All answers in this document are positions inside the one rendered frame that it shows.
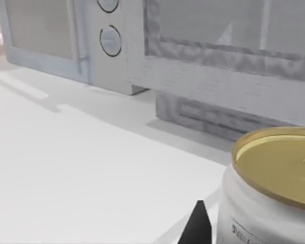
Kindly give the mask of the round microwave knob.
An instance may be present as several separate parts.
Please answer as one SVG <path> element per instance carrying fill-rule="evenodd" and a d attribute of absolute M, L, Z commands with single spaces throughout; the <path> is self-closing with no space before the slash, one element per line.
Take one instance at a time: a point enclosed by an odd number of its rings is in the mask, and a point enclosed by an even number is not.
<path fill-rule="evenodd" d="M 114 12 L 119 4 L 119 0 L 97 0 L 100 8 L 106 13 Z"/>
<path fill-rule="evenodd" d="M 121 52 L 121 35 L 117 28 L 109 25 L 100 31 L 100 45 L 109 57 L 116 57 Z"/>

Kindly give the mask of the white can with gold lid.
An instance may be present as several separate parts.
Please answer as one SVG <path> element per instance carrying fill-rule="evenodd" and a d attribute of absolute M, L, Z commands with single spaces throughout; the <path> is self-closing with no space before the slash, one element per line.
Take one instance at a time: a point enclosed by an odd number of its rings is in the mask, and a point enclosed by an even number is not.
<path fill-rule="evenodd" d="M 305 127 L 260 129 L 234 143 L 216 244 L 305 244 Z"/>

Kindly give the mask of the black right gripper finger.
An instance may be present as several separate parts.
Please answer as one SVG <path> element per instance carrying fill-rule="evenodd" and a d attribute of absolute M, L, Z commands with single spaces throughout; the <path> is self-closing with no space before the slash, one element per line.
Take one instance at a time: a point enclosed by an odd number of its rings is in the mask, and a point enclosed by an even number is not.
<path fill-rule="evenodd" d="M 212 244 L 212 227 L 203 200 L 198 200 L 177 244 Z"/>

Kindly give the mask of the pale microwave oven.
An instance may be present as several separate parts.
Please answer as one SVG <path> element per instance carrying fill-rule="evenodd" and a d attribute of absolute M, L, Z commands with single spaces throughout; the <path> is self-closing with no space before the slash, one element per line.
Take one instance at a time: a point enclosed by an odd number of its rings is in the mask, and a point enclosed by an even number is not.
<path fill-rule="evenodd" d="M 145 57 L 145 0 L 119 0 L 112 13 L 97 0 L 0 0 L 0 26 L 8 62 L 124 95 L 136 85 Z M 113 25 L 121 52 L 101 48 L 101 29 Z"/>

